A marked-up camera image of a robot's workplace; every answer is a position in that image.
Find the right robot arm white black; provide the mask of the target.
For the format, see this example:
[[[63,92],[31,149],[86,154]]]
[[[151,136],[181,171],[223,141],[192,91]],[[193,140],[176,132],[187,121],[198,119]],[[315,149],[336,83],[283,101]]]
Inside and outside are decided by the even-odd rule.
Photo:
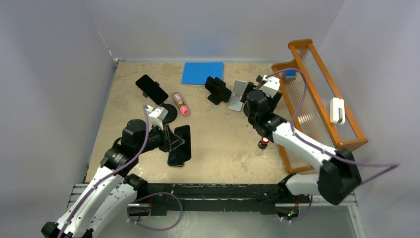
[[[270,99],[253,83],[247,84],[241,100],[249,111],[248,122],[259,136],[298,154],[318,172],[284,178],[278,188],[281,200],[289,202],[298,195],[320,195],[327,202],[338,205],[362,184],[350,150],[337,150],[298,131],[286,119],[273,113]]]

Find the black round base phone stand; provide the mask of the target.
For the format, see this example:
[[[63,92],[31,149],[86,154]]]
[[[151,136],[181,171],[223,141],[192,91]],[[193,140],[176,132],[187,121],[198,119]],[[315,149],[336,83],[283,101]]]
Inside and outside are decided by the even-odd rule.
[[[168,110],[168,114],[165,117],[165,119],[163,120],[163,123],[171,123],[171,122],[175,121],[178,113],[177,113],[177,109],[173,105],[164,102],[162,105],[159,105],[159,106],[164,107]]]

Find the black phone purple edge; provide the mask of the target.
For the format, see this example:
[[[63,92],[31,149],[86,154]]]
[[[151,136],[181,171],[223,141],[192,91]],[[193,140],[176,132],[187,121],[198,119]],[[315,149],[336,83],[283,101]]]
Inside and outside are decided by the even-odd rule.
[[[162,105],[168,99],[168,94],[147,74],[140,77],[135,84],[156,105]]]

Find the black phone white stripe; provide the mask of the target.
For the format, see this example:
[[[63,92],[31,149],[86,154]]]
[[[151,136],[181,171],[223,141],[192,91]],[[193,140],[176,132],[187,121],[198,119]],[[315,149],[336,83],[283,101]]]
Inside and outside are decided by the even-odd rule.
[[[167,164],[172,167],[182,167],[185,163],[185,155],[180,151],[171,151],[168,154]]]

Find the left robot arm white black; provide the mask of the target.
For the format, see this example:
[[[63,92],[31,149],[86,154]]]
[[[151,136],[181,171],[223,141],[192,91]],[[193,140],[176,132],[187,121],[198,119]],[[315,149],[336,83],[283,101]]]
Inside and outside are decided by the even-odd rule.
[[[149,121],[133,119],[122,136],[106,151],[95,176],[76,202],[56,222],[42,227],[46,238],[96,238],[115,214],[132,202],[141,203],[154,196],[180,199],[166,191],[152,191],[141,177],[130,174],[142,153],[160,149],[169,153],[169,161],[177,166],[191,158],[189,125],[172,131],[167,124],[149,126]]]

